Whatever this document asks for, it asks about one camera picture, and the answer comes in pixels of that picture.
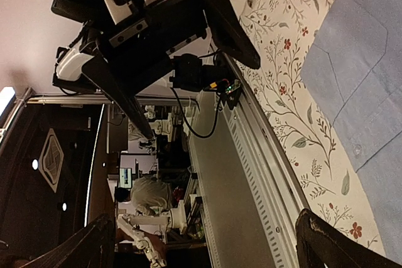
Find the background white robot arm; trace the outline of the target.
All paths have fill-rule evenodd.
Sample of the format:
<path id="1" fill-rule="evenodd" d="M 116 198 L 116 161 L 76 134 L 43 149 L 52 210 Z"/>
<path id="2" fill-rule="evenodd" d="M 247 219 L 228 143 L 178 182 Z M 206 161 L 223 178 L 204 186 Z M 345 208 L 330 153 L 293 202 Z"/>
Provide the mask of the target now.
<path id="1" fill-rule="evenodd" d="M 172 228 L 167 212 L 161 216 L 131 212 L 121 215 L 113 209 L 104 211 L 99 206 L 90 210 L 87 217 L 80 209 L 79 221 L 74 223 L 72 204 L 61 201 L 61 205 L 66 209 L 59 210 L 56 203 L 46 205 L 37 199 L 16 205 L 2 235 L 9 242 L 11 251 L 22 257 L 38 257 L 88 227 L 101 215 L 128 236 L 137 230 L 143 235 L 164 239 L 165 233 Z M 303 267 L 298 258 L 304 255 L 317 256 L 318 262 L 311 263 L 311 267 L 401 267 L 401 263 L 359 243 L 359 237 L 354 235 L 362 229 L 358 223 L 350 226 L 351 234 L 346 235 L 308 208 L 296 214 L 296 221 L 289 228 L 271 222 L 267 213 L 263 218 L 251 215 L 244 223 L 231 223 L 230 219 L 238 214 L 238 211 L 226 213 L 219 227 L 204 227 L 207 240 L 212 240 L 214 231 L 228 239 L 219 250 L 225 254 L 232 252 L 235 266 L 241 265 L 241 252 L 246 251 L 251 265 L 259 267 L 264 265 L 264 259 L 272 260 L 273 267 Z"/>

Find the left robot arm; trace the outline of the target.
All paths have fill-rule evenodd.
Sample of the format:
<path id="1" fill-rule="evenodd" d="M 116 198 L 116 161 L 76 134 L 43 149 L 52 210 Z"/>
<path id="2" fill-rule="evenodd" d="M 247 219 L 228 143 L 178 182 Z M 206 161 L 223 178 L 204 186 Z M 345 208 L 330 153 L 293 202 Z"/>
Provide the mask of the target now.
<path id="1" fill-rule="evenodd" d="M 147 139 L 153 132 L 136 95 L 175 72 L 176 88 L 199 92 L 230 76 L 225 66 L 204 65 L 179 49 L 211 36 L 217 48 L 257 70 L 261 59 L 241 28 L 229 0 L 158 0 L 122 26 L 97 29 L 85 23 L 68 48 L 59 48 L 53 85 L 77 94 L 100 90 Z"/>

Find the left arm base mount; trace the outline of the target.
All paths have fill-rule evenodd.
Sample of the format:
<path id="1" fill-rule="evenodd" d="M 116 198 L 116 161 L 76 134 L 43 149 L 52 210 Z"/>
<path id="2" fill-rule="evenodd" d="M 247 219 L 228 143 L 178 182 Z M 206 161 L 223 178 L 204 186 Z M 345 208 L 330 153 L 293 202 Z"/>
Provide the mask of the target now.
<path id="1" fill-rule="evenodd" d="M 222 79 L 208 84 L 203 88 L 205 92 L 214 92 L 227 105 L 230 110 L 234 110 L 242 94 L 242 83 L 235 78 L 233 81 Z"/>

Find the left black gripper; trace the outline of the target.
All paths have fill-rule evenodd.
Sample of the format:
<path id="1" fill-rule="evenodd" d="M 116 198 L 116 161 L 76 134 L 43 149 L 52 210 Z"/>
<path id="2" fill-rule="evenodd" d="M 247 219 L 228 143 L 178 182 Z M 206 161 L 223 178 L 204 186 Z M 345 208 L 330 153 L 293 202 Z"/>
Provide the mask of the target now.
<path id="1" fill-rule="evenodd" d="M 251 69 L 261 67 L 260 55 L 230 0 L 158 0 L 146 7 L 143 19 L 146 26 L 133 35 L 114 29 L 99 37 L 99 55 L 81 71 L 145 138 L 154 134 L 135 95 L 170 72 L 175 73 L 174 88 L 199 92 L 206 87 L 202 60 L 175 53 L 205 38 L 207 25 L 218 49 Z"/>

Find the light blue garment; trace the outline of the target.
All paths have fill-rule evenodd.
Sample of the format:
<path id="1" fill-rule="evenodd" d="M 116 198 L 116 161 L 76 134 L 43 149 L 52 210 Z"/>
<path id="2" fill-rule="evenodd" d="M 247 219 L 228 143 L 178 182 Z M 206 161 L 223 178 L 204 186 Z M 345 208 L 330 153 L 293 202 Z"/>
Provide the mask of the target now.
<path id="1" fill-rule="evenodd" d="M 387 257 L 401 262 L 401 0 L 335 0 L 301 77 L 361 181 Z"/>

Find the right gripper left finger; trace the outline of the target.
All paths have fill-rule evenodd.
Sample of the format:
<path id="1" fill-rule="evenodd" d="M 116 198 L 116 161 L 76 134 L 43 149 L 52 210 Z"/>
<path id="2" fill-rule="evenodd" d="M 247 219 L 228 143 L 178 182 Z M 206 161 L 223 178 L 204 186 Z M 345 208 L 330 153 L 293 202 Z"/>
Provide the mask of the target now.
<path id="1" fill-rule="evenodd" d="M 112 267 L 115 222 L 101 214 L 64 243 L 31 260 L 18 260 L 16 267 Z"/>

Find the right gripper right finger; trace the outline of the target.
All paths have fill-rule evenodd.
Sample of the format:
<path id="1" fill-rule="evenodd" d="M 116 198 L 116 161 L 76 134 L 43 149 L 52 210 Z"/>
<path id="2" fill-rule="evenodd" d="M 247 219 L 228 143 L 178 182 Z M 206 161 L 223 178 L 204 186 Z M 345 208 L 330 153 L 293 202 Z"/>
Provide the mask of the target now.
<path id="1" fill-rule="evenodd" d="M 307 208 L 300 212 L 295 230 L 300 267 L 401 267 L 348 239 Z"/>

